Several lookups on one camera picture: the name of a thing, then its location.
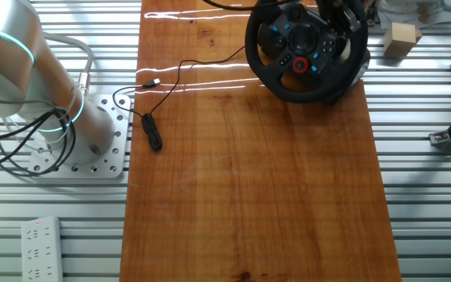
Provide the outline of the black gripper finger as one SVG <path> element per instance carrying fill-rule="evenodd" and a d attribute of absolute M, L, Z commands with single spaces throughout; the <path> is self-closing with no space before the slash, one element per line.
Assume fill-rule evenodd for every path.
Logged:
<path fill-rule="evenodd" d="M 352 34 L 357 32 L 361 27 L 361 19 L 363 18 L 363 11 L 361 9 L 345 9 L 345 19 L 347 20 L 346 33 Z"/>
<path fill-rule="evenodd" d="M 332 31 L 338 36 L 345 36 L 347 34 L 346 19 L 339 14 L 330 14 L 327 21 Z"/>

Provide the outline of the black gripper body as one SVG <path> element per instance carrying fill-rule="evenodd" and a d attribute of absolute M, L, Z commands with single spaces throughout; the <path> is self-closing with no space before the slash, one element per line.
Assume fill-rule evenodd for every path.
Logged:
<path fill-rule="evenodd" d="M 339 16 L 342 11 L 350 9 L 354 14 L 361 13 L 360 0 L 318 0 L 319 14 L 322 18 Z"/>

